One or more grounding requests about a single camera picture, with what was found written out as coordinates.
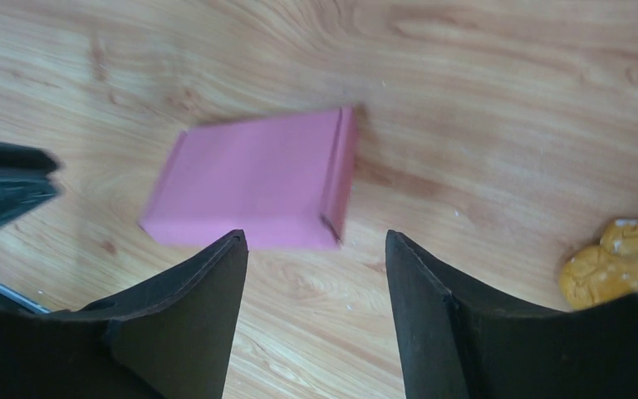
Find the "pink paper box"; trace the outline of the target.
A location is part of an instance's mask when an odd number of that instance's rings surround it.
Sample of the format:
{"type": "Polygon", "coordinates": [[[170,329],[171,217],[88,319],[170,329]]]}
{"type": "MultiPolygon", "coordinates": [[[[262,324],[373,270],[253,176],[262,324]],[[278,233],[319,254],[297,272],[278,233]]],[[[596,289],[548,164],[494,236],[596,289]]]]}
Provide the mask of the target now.
{"type": "Polygon", "coordinates": [[[357,143],[348,106],[182,131],[140,227],[160,244],[205,246],[241,229],[253,249],[337,248],[357,143]]]}

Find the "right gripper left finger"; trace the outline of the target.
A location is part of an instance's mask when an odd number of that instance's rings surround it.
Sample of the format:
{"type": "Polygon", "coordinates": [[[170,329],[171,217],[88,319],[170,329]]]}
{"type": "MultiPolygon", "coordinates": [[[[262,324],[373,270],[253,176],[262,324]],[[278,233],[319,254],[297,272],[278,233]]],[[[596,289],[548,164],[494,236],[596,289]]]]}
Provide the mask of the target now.
{"type": "Polygon", "coordinates": [[[240,230],[77,311],[0,308],[0,398],[219,398],[248,266],[240,230]]]}

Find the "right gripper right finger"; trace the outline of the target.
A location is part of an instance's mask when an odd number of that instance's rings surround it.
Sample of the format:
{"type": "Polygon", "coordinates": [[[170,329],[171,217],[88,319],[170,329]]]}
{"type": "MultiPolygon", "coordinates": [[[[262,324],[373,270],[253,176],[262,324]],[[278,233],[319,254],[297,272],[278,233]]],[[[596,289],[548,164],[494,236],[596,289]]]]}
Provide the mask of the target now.
{"type": "Polygon", "coordinates": [[[385,266],[408,398],[638,398],[638,293],[545,308],[394,230],[385,266]]]}

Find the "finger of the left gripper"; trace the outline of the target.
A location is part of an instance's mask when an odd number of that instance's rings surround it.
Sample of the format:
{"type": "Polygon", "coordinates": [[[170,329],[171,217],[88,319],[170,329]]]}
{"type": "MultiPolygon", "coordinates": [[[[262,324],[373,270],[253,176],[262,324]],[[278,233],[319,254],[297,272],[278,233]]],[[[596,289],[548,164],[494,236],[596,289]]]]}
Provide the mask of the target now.
{"type": "Polygon", "coordinates": [[[0,228],[58,196],[58,168],[44,150],[0,141],[0,228]]]}

